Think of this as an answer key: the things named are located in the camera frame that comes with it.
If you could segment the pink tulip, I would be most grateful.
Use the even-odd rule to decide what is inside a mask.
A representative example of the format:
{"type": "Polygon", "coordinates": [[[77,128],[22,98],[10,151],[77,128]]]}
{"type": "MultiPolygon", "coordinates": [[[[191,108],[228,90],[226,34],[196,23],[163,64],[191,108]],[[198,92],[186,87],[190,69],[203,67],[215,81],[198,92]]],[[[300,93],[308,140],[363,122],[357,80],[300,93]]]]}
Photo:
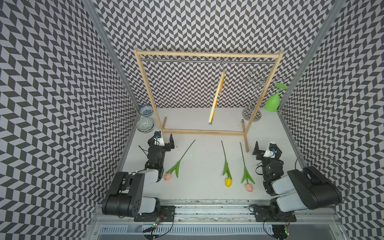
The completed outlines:
{"type": "Polygon", "coordinates": [[[182,161],[182,159],[184,158],[184,156],[186,155],[186,153],[189,151],[189,149],[191,148],[191,146],[195,143],[195,141],[196,141],[196,140],[193,140],[193,141],[192,141],[192,143],[191,143],[190,146],[187,148],[187,150],[184,152],[184,154],[183,154],[182,157],[179,159],[179,161],[177,161],[177,163],[176,163],[172,168],[170,168],[170,169],[166,172],[166,175],[165,175],[165,177],[164,177],[164,180],[165,180],[165,181],[170,181],[170,180],[172,179],[173,173],[175,173],[176,178],[179,177],[181,161],[182,161]]]}
{"type": "Polygon", "coordinates": [[[253,184],[255,184],[255,181],[253,180],[252,176],[250,175],[246,162],[244,157],[244,151],[243,151],[243,145],[240,143],[241,146],[241,153],[242,153],[242,160],[243,160],[243,167],[244,167],[244,174],[242,178],[242,183],[245,183],[245,188],[248,192],[253,192],[253,184]]]}

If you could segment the yellow tulip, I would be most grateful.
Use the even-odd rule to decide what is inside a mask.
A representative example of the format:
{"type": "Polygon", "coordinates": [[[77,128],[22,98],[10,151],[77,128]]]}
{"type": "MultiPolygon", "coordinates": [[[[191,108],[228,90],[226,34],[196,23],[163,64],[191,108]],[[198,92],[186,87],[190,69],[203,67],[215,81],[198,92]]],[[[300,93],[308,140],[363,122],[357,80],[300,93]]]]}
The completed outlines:
{"type": "Polygon", "coordinates": [[[223,176],[224,175],[227,176],[225,185],[226,185],[227,188],[229,188],[229,187],[231,187],[232,182],[233,182],[232,181],[232,175],[231,175],[231,172],[230,172],[230,169],[229,169],[229,164],[228,164],[228,161],[227,161],[227,156],[226,156],[226,151],[225,151],[225,147],[224,147],[223,141],[221,141],[221,144],[222,144],[224,158],[225,158],[225,165],[224,165],[224,170],[223,170],[223,176]]]}

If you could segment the yellow arched peg hanger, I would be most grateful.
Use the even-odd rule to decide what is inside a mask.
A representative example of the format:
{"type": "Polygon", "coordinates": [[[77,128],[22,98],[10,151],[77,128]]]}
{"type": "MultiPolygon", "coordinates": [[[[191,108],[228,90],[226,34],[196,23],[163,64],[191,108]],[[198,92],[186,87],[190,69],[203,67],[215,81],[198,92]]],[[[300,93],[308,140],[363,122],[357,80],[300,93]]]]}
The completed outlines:
{"type": "Polygon", "coordinates": [[[215,118],[215,108],[218,105],[219,95],[222,93],[222,89],[223,89],[225,78],[226,78],[226,73],[227,73],[227,71],[223,70],[221,78],[219,80],[219,84],[218,84],[215,96],[214,96],[214,100],[213,100],[213,104],[212,104],[212,109],[211,109],[211,113],[210,113],[210,117],[209,117],[209,124],[210,125],[213,124],[213,121],[214,121],[214,118],[215,118]]]}

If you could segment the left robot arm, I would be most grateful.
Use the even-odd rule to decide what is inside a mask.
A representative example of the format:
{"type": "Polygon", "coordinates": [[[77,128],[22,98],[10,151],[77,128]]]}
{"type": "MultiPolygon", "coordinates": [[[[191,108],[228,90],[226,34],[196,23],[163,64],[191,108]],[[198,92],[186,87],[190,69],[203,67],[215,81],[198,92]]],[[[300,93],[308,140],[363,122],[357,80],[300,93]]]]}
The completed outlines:
{"type": "Polygon", "coordinates": [[[175,148],[173,136],[164,142],[162,131],[156,131],[148,140],[149,148],[144,151],[147,162],[143,170],[117,172],[102,202],[104,215],[136,217],[137,215],[158,215],[160,200],[143,196],[144,187],[159,182],[164,174],[166,152],[175,148]]]}

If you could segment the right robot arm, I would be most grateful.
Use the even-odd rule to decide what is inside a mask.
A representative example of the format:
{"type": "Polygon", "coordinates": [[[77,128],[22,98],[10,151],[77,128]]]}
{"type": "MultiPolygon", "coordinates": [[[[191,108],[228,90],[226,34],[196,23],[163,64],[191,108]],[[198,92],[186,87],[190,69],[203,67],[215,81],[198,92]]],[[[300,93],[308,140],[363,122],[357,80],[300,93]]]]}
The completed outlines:
{"type": "Polygon", "coordinates": [[[253,206],[257,216],[280,222],[292,218],[295,211],[315,210],[343,201],[342,192],[313,166],[285,173],[282,153],[275,143],[266,150],[255,143],[252,155],[261,162],[257,169],[262,169],[257,174],[263,177],[266,193],[273,197],[268,206],[253,206]]]}

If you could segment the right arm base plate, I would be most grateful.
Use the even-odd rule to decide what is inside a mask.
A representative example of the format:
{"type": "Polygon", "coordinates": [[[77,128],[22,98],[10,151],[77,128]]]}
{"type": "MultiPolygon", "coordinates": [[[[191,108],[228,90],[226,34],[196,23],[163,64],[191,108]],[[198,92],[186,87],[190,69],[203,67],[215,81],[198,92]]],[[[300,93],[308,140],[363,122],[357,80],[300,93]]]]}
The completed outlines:
{"type": "Polygon", "coordinates": [[[258,223],[264,221],[294,223],[297,221],[293,211],[281,212],[276,207],[251,205],[250,211],[254,214],[258,223]]]}

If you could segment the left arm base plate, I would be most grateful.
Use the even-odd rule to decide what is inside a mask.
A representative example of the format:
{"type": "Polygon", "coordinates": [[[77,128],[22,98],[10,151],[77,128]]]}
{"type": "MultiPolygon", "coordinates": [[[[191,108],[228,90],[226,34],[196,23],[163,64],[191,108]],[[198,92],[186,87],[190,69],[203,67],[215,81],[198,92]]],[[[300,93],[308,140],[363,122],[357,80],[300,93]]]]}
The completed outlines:
{"type": "Polygon", "coordinates": [[[175,217],[175,206],[160,206],[160,208],[153,213],[146,213],[146,214],[141,214],[137,215],[134,218],[135,222],[144,222],[144,223],[154,223],[155,220],[160,217],[161,223],[166,222],[166,223],[171,223],[174,221],[175,217]]]}

